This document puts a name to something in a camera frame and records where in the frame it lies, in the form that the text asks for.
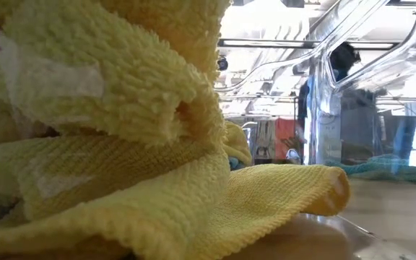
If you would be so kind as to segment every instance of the yellow cloth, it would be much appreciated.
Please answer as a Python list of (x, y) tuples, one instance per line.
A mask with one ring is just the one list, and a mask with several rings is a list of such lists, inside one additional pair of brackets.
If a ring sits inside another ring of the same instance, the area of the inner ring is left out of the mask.
[(230, 172), (226, 151), (250, 157), (212, 86), (228, 0), (13, 7), (0, 7), (0, 104), (61, 136), (1, 141), (0, 206), (14, 208), (0, 258), (221, 259), (346, 205), (339, 168)]

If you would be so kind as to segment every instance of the yellow towel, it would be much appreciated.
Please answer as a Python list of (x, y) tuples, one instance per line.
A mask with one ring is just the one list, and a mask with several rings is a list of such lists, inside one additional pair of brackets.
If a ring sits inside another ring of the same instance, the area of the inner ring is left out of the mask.
[(213, 90), (228, 0), (10, 3), (0, 105), (61, 136), (0, 141), (0, 259), (221, 259), (346, 205), (339, 168), (229, 171), (250, 155)]

